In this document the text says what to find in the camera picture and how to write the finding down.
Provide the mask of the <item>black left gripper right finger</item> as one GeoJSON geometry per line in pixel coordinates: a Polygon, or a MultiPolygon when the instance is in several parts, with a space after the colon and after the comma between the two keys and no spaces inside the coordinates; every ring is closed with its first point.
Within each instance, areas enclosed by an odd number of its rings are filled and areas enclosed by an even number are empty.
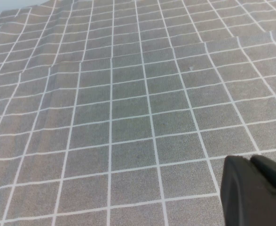
{"type": "Polygon", "coordinates": [[[263,155],[250,158],[250,199],[253,203],[276,202],[276,162],[263,155]]]}

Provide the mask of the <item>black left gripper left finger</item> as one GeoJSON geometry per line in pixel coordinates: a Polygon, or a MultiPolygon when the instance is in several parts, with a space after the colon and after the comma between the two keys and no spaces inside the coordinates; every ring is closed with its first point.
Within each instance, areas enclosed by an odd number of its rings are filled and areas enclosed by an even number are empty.
{"type": "Polygon", "coordinates": [[[276,226],[276,202],[250,199],[250,159],[227,156],[221,181],[221,203],[227,226],[276,226]]]}

